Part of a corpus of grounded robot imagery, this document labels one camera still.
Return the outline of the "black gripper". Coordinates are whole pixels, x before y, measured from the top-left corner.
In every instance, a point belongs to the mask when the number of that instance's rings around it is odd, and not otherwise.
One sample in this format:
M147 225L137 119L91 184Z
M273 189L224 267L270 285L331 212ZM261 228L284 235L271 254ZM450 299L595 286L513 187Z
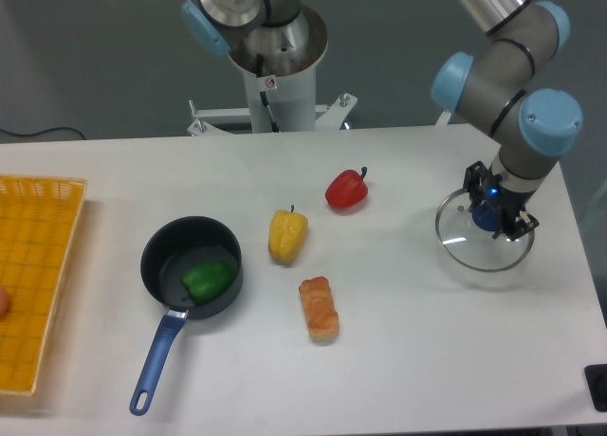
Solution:
M481 161L467 167L463 190L469 195L473 222L480 229L493 232L493 239L507 232L511 241L518 240L540 225L526 211L526 203L534 191L509 189L505 178Z

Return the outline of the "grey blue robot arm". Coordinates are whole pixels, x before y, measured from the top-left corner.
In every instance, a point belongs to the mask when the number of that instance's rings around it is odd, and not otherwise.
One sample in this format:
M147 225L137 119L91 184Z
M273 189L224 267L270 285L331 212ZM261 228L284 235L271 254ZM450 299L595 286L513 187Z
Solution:
M537 227L526 203L583 123L579 104L553 89L525 85L566 43L567 14L550 2L459 0L489 38L487 52L459 52L440 68L432 99L499 144L490 165L466 170L463 190L475 224L518 239ZM256 132L338 128L351 106L316 103L316 67L327 49L320 15L301 0L189 0L182 19L208 52L241 71Z

